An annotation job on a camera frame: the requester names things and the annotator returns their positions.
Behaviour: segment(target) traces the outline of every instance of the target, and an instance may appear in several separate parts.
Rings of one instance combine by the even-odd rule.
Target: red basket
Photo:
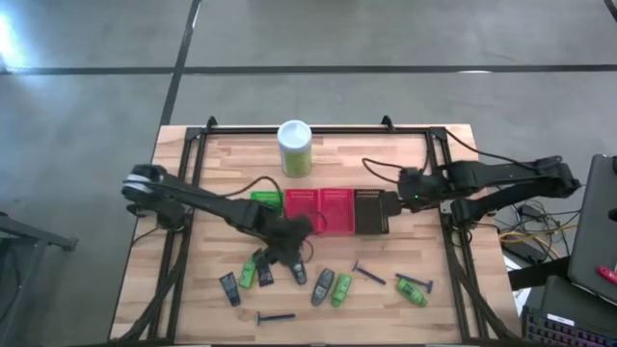
[[[322,188],[319,190],[320,233],[353,235],[356,230],[354,190]]]
[[[315,233],[321,231],[319,220],[319,191],[316,189],[285,189],[284,208],[289,218],[306,215]]]

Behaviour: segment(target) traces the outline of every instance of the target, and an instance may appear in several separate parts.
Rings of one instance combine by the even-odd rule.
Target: metal stand
[[[178,171],[179,178],[185,178],[188,167],[188,158],[190,156],[193,143],[199,140],[197,144],[197,156],[193,172],[192,184],[198,186],[201,177],[202,160],[205,155],[206,138],[209,135],[246,135],[246,134],[261,134],[261,135],[276,135],[277,127],[218,127],[216,119],[213,117],[207,123],[206,127],[190,127],[186,129],[184,147],[180,158]],[[431,165],[432,172],[438,169],[438,162],[435,142],[439,142],[442,150],[443,160],[445,164],[451,163],[450,149],[447,142],[447,135],[443,127],[395,127],[388,116],[382,119],[381,125],[373,127],[354,127],[354,126],[314,126],[311,131],[315,135],[324,134],[410,134],[420,135],[426,140],[428,161]],[[450,273],[450,281],[452,285],[452,295],[456,308],[456,315],[461,339],[463,342],[471,341],[473,337],[469,334],[469,322],[465,312],[465,302],[463,299],[463,291],[461,285],[465,287],[471,297],[471,303],[474,308],[475,320],[478,324],[478,334],[480,339],[488,338],[488,329],[486,323],[489,322],[496,331],[497,336],[506,339],[515,339],[516,336],[505,329],[505,326],[499,321],[496,315],[491,311],[486,301],[482,298],[478,290],[477,277],[473,266],[473,258],[468,240],[462,240],[461,248],[463,250],[464,266],[459,263],[454,244],[452,242],[452,233],[454,229],[451,224],[451,214],[440,210],[442,221],[443,241],[445,254],[447,258],[448,270]],[[193,212],[188,216],[188,225],[181,232],[168,233],[165,246],[163,249],[163,257],[161,259],[161,267],[157,290],[155,297],[152,299],[142,316],[137,320],[133,328],[120,339],[110,340],[108,346],[134,346],[136,343],[144,342],[151,346],[173,345],[175,341],[175,332],[177,329],[177,319],[181,304],[182,284],[186,263],[188,261],[188,249],[191,240]],[[457,230],[462,235],[466,234],[466,230]],[[172,250],[174,248],[174,240],[181,237],[180,249],[174,267],[170,270]],[[161,320],[161,305],[163,300],[168,295],[171,288],[174,288],[171,307],[169,309],[168,326],[164,336],[159,335],[159,322]],[[147,339],[140,340],[143,332],[148,327]]]
[[[77,238],[68,239],[53,232],[27,226],[12,220],[4,212],[0,212],[0,231],[16,237],[45,241],[50,245],[61,247],[64,251],[73,251],[77,245]]]
[[[0,321],[0,347],[3,347],[14,346],[14,334],[20,327],[26,300],[32,292],[33,282],[39,273],[47,246],[55,245],[66,252],[72,252],[77,239],[68,239],[53,232],[27,226],[1,212],[0,231],[11,236],[0,240],[0,285],[3,288],[14,288],[11,294],[7,294],[11,297],[7,297],[8,300],[0,308],[3,318]],[[2,273],[10,267],[14,274],[5,280]]]

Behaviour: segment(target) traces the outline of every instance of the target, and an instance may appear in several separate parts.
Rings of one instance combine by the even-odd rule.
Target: white label
[[[547,314],[547,318],[549,318],[550,320],[553,320],[555,322],[567,324],[567,325],[569,325],[571,327],[573,327],[575,325],[575,321],[570,320],[570,319],[566,319],[566,318],[562,318],[562,317],[556,316],[554,314],[548,313]]]

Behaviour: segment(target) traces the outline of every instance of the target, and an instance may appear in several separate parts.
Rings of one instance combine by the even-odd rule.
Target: green bottle
[[[424,299],[424,295],[415,286],[413,286],[408,280],[400,279],[396,284],[396,290],[401,293],[412,304],[416,304],[419,307],[425,307],[428,302]]]
[[[255,278],[255,264],[250,261],[244,263],[242,267],[242,275],[240,275],[240,286],[243,288],[251,288],[253,279]]]
[[[339,307],[347,296],[347,291],[351,285],[351,276],[340,274],[336,282],[335,291],[332,292],[332,306]]]

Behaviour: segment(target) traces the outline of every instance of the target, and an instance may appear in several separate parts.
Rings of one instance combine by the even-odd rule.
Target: green basket
[[[254,191],[251,192],[251,199],[267,203],[282,214],[282,196],[276,191]]]

